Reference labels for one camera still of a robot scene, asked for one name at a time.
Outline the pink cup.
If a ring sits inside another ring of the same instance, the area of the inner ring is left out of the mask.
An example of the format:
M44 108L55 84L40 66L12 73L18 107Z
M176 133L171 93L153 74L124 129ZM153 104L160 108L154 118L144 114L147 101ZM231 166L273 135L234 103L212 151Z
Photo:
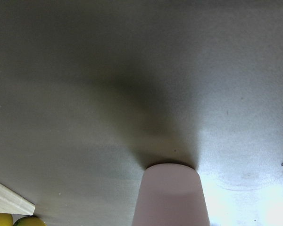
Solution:
M142 176L132 225L208 226L210 224L199 174L191 167L165 163Z

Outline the green lime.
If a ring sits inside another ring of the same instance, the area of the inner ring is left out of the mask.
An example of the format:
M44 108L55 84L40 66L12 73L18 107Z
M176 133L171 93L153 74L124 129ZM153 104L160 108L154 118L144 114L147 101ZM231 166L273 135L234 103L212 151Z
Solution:
M18 219L13 226L47 226L39 217L28 216Z

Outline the bamboo cutting board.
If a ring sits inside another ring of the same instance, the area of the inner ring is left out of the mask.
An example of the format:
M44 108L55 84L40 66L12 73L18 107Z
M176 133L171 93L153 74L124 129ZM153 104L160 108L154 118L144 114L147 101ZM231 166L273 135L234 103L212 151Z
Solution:
M35 205L0 183L0 213L32 216Z

